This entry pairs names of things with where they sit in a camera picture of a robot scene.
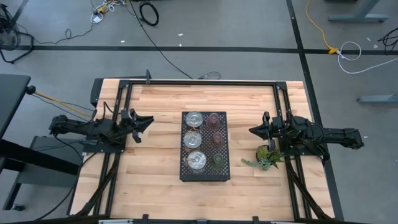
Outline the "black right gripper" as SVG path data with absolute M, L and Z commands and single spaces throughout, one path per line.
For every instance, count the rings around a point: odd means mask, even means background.
M 282 138 L 283 134 L 287 132 L 290 125 L 289 120 L 283 120 L 281 116 L 276 116 L 270 121 L 270 114 L 265 111 L 263 114 L 263 123 L 259 126 L 249 128 L 249 131 L 263 140 L 268 140 L 269 152 L 276 150 L 274 138 Z

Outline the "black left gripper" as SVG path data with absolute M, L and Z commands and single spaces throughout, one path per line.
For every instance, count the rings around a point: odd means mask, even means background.
M 153 116 L 139 116 L 134 109 L 121 111 L 121 126 L 126 134 L 131 133 L 136 143 L 141 143 L 139 133 L 143 133 L 154 121 Z

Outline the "pink glass candle holder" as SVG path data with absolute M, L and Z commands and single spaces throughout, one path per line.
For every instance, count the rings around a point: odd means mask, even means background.
M 211 139 L 210 139 L 210 144 L 213 148 L 219 149 L 224 146 L 224 136 L 222 133 L 219 131 L 215 132 Z
M 218 113 L 211 113 L 206 120 L 206 126 L 209 129 L 218 129 L 220 127 L 220 116 Z

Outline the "green glass candle holder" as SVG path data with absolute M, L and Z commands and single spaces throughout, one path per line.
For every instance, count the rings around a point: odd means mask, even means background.
M 224 167 L 224 156 L 220 153 L 214 154 L 210 160 L 210 166 L 214 170 L 221 170 Z

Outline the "potted green succulent plant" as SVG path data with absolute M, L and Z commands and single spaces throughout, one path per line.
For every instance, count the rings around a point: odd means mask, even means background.
M 282 154 L 278 149 L 271 149 L 268 145 L 263 145 L 257 148 L 256 161 L 241 159 L 241 162 L 249 167 L 258 167 L 264 171 L 269 170 L 271 166 L 278 169 L 277 163 L 282 162 Z

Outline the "black perforated metal tray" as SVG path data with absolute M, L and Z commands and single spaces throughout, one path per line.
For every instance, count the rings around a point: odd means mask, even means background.
M 183 182 L 226 182 L 231 178 L 230 162 L 229 162 L 229 145 L 228 145 L 228 122 L 225 111 L 199 111 L 203 115 L 203 123 L 197 128 L 188 126 L 185 122 L 185 116 L 189 111 L 182 113 L 181 137 L 180 137 L 180 180 Z M 211 113 L 218 113 L 220 116 L 220 127 L 218 129 L 209 129 L 206 126 L 206 120 Z M 190 149 L 183 143 L 183 137 L 187 132 L 196 131 L 201 134 L 201 145 L 196 149 Z M 224 146 L 222 148 L 213 148 L 210 144 L 212 135 L 219 131 L 224 136 Z M 207 158 L 204 169 L 195 171 L 189 168 L 186 162 L 187 156 L 192 151 L 201 151 Z M 220 153 L 224 156 L 224 167 L 221 170 L 214 170 L 210 166 L 210 160 L 214 154 Z

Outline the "black floor tape strip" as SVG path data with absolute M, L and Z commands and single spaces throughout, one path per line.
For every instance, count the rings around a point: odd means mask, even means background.
M 293 2 L 292 2 L 292 0 L 286 0 L 286 3 L 287 3 L 287 9 L 289 11 L 289 17 L 290 17 L 290 21 L 292 24 L 292 29 L 294 32 L 298 55 L 300 57 L 300 63 L 301 63 L 301 67 L 302 67 L 302 71 L 303 71 L 303 75 L 304 75 L 305 86 L 306 86 L 308 97 L 309 97 L 310 109 L 312 112 L 313 121 L 316 124 L 323 126 L 319 108 L 318 108 L 317 98 L 315 95 L 315 90 L 313 87 L 312 78 L 310 75 L 310 70 L 309 70 L 308 63 L 307 63 L 307 58 L 305 55 L 305 50 L 304 50 L 303 43 L 302 43 L 302 38 L 300 35 L 300 31 L 299 31 L 299 26 L 297 23 L 297 17 L 295 15 L 294 7 L 293 7 Z M 325 174 L 326 174 L 326 181 L 327 181 L 328 189 L 330 192 L 331 204 L 333 207 L 335 218 L 339 221 L 343 221 L 344 216 L 343 216 L 343 211 L 342 211 L 342 207 L 341 207 L 340 197 L 338 195 L 338 189 L 336 186 L 335 174 L 333 172 L 333 166 L 331 163 L 331 159 L 324 162 L 324 170 L 325 170 Z
M 158 51 L 163 52 L 260 52 L 278 54 L 328 54 L 322 49 L 286 49 L 266 47 L 150 47 L 150 46 L 63 46 L 34 45 L 33 50 L 67 50 L 67 51 Z

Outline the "silver metal bar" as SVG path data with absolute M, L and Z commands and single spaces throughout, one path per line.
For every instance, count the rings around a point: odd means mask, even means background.
M 133 219 L 99 220 L 98 224 L 134 224 L 134 220 Z

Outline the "grey floor cabinet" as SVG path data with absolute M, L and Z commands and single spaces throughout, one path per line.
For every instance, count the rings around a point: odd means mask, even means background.
M 73 146 L 76 152 L 69 146 L 64 145 L 55 138 L 35 136 L 30 148 L 48 154 L 50 156 L 63 159 L 65 161 L 80 165 L 83 146 L 78 143 L 78 139 L 60 139 L 61 141 Z M 18 183 L 31 185 L 46 185 L 54 187 L 71 187 L 76 181 L 76 175 L 71 175 L 43 167 L 26 164 L 24 170 L 19 174 Z

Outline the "grey desk foot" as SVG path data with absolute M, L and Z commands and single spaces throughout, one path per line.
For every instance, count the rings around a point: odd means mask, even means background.
M 366 95 L 357 99 L 358 103 L 398 103 L 398 93 L 392 95 Z

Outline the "black desk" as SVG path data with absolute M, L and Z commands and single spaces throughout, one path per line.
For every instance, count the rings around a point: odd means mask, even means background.
M 80 168 L 80 165 L 35 151 L 30 146 L 24 147 L 4 139 L 4 133 L 25 96 L 29 82 L 30 77 L 27 75 L 0 74 L 0 174 L 3 170 L 17 172 L 16 180 L 4 202 L 3 210 L 21 212 L 26 209 L 25 205 L 16 202 L 23 185 L 18 183 L 18 177 L 26 164 L 71 175 L 77 175 Z

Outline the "grey desk leg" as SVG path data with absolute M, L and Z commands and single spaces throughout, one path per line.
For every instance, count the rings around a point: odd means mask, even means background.
M 329 15 L 330 22 L 345 23 L 383 23 L 389 19 L 388 14 L 372 14 L 371 11 L 380 0 L 366 0 L 364 5 L 352 14 L 334 14 Z

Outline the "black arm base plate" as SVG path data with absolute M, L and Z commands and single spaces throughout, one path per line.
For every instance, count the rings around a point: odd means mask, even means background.
M 318 156 L 326 158 L 329 152 L 323 143 L 323 135 L 313 136 L 304 132 L 294 134 L 286 133 L 278 137 L 279 150 L 283 155 L 289 156 Z
M 85 140 L 80 143 L 84 152 L 123 153 L 126 145 L 127 133 L 115 130 L 95 130 L 82 132 Z

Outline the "black table corner bracket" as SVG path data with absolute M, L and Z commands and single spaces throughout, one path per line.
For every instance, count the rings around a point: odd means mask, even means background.
M 98 99 L 100 97 L 101 88 L 104 78 L 95 78 L 91 87 L 90 103 L 96 108 L 98 105 Z

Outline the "black aluminium rig frame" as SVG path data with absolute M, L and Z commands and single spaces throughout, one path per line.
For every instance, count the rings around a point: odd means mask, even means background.
M 285 164 L 263 171 L 249 167 L 261 138 L 251 127 L 262 114 L 285 112 L 283 90 L 264 82 L 156 80 L 135 83 L 130 100 L 154 122 L 129 139 L 121 155 L 111 216 L 173 220 L 291 221 L 294 218 Z M 228 121 L 231 178 L 226 182 L 180 180 L 180 138 L 185 111 L 224 111 Z

